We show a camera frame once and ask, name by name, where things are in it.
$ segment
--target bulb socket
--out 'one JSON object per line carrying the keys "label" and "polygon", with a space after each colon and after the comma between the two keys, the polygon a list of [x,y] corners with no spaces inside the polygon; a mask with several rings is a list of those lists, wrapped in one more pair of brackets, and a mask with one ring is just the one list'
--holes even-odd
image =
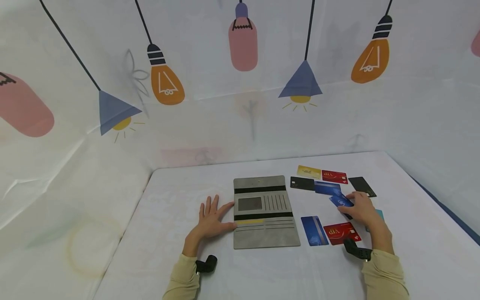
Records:
{"label": "bulb socket", "polygon": [[5,74],[2,73],[2,72],[0,72],[0,75],[5,78],[5,80],[1,80],[1,81],[0,81],[0,86],[2,86],[2,85],[4,85],[4,84],[7,84],[7,83],[13,83],[13,84],[17,83],[15,80],[13,80],[12,78],[8,77],[7,75],[5,75]]}
{"label": "bulb socket", "polygon": [[387,38],[390,35],[390,30],[392,30],[393,20],[392,17],[386,14],[378,22],[377,27],[375,28],[375,33],[373,34],[372,39],[377,38]]}
{"label": "bulb socket", "polygon": [[147,54],[150,60],[150,64],[152,66],[166,64],[165,58],[163,57],[163,52],[162,50],[160,50],[160,48],[157,45],[155,44],[148,45]]}
{"label": "bulb socket", "polygon": [[239,3],[237,4],[237,7],[235,7],[235,15],[238,18],[244,17],[248,18],[248,7],[245,3]]}

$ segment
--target black cord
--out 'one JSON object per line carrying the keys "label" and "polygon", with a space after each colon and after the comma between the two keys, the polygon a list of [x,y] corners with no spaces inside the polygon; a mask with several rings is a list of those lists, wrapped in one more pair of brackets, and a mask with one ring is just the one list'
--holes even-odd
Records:
{"label": "black cord", "polygon": [[315,8],[315,0],[312,0],[312,11],[310,12],[310,25],[308,25],[307,47],[305,49],[305,60],[308,56],[308,46],[310,45],[310,33],[312,33],[313,9]]}
{"label": "black cord", "polygon": [[393,0],[390,0],[390,3],[388,4],[387,12],[385,13],[385,15],[388,15],[388,12],[390,11],[390,7],[392,6],[392,1]]}
{"label": "black cord", "polygon": [[45,12],[47,13],[47,16],[50,18],[50,20],[52,21],[52,23],[55,25],[55,27],[56,27],[57,30],[59,31],[61,37],[62,37],[63,40],[65,41],[65,43],[67,43],[68,47],[69,47],[70,50],[73,52],[73,55],[75,55],[75,57],[77,58],[78,62],[82,65],[82,68],[85,70],[85,72],[87,73],[88,77],[90,77],[90,79],[92,80],[93,84],[95,84],[95,87],[100,91],[100,87],[98,86],[98,84],[96,84],[95,79],[93,79],[92,75],[91,75],[90,72],[87,70],[87,68],[85,67],[84,63],[82,62],[82,60],[81,60],[80,57],[78,56],[77,52],[75,52],[75,50],[73,49],[72,45],[69,43],[69,41],[67,40],[67,38],[65,37],[65,35],[63,34],[63,32],[60,30],[60,27],[58,26],[57,22],[55,22],[55,20],[53,19],[52,15],[50,14],[50,12],[48,12],[48,9],[47,9],[47,7],[45,6],[45,4],[43,3],[43,1],[42,1],[42,0],[39,0],[39,1],[40,1],[40,4],[42,4],[43,10],[45,10]]}
{"label": "black cord", "polygon": [[144,24],[144,28],[145,28],[145,32],[147,33],[148,41],[150,42],[150,44],[153,44],[152,39],[150,38],[150,34],[148,33],[147,25],[145,24],[144,15],[142,15],[142,11],[140,10],[140,5],[138,5],[138,0],[135,0],[135,3],[137,3],[138,13],[140,14],[140,18],[142,18],[142,23]]}

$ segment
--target card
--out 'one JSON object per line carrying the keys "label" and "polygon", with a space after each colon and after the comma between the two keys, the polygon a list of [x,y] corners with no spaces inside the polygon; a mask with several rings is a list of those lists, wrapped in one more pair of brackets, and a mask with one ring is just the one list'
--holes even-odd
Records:
{"label": "card", "polygon": [[347,174],[333,171],[322,171],[322,180],[336,183],[348,184]]}
{"label": "card", "polygon": [[377,195],[372,190],[370,185],[368,185],[367,181],[363,177],[353,177],[349,178],[350,183],[353,185],[353,188],[358,192],[365,192],[370,198],[376,197]]}
{"label": "card", "polygon": [[315,181],[315,193],[333,196],[342,192],[339,184]]}
{"label": "card", "polygon": [[[334,195],[330,197],[330,201],[332,201],[333,204],[335,204],[336,207],[339,206],[348,206],[352,207],[353,203],[349,199],[347,199],[342,193],[340,195]],[[353,219],[352,216],[344,214],[349,220]]]}
{"label": "card", "polygon": [[347,238],[351,238],[355,242],[361,240],[350,222],[325,226],[324,229],[332,245],[343,244],[343,240]]}
{"label": "card", "polygon": [[375,209],[375,210],[380,215],[380,217],[382,217],[382,220],[385,220],[383,211],[381,211],[380,209]]}
{"label": "card", "polygon": [[293,189],[314,191],[315,183],[313,179],[309,178],[290,177],[290,187]]}
{"label": "card", "polygon": [[297,175],[322,180],[322,170],[306,166],[299,166],[297,169]]}
{"label": "card", "polygon": [[325,235],[325,231],[317,216],[303,216],[301,217],[301,222],[310,246],[328,245],[327,235]]}

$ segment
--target beige sleeve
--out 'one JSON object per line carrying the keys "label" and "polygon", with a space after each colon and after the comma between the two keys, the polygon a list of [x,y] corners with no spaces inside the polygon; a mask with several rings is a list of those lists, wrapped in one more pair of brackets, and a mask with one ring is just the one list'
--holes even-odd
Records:
{"label": "beige sleeve", "polygon": [[367,300],[410,299],[398,256],[373,250],[370,261],[363,264],[362,273],[367,286]]}
{"label": "beige sleeve", "polygon": [[193,300],[200,287],[197,275],[196,257],[181,254],[179,261],[173,266],[170,282],[163,300]]}

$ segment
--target yellow card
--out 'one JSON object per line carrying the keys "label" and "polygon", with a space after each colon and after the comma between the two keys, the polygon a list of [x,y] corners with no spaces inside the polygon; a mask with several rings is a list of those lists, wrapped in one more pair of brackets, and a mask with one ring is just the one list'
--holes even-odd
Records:
{"label": "yellow card", "polygon": [[306,166],[299,166],[297,169],[297,175],[322,180],[322,170]]}

